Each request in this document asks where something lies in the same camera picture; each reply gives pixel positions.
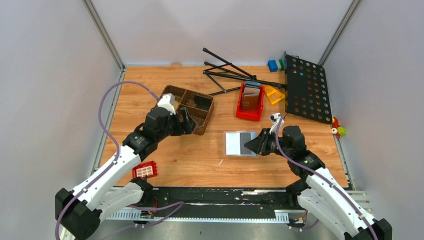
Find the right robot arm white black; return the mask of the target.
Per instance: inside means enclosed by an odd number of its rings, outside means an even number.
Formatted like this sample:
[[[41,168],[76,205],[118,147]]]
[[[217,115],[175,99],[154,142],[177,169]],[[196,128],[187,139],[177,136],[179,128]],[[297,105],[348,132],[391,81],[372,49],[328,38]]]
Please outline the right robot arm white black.
[[[286,187],[286,204],[312,213],[340,240],[391,240],[393,227],[378,220],[360,206],[337,181],[323,161],[307,149],[299,126],[264,128],[244,147],[257,155],[276,154],[287,159],[290,170],[300,179]]]

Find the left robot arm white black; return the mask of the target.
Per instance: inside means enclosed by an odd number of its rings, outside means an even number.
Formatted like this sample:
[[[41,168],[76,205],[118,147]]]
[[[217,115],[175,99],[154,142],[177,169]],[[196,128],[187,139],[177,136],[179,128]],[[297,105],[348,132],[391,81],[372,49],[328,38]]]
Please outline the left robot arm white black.
[[[76,239],[88,239],[110,215],[138,203],[142,207],[153,201],[152,186],[137,177],[123,190],[109,192],[119,179],[157,150],[169,136],[190,135],[197,126],[187,107],[175,113],[156,106],[145,121],[127,135],[115,154],[88,179],[72,190],[62,188],[55,195],[55,237],[63,226]]]

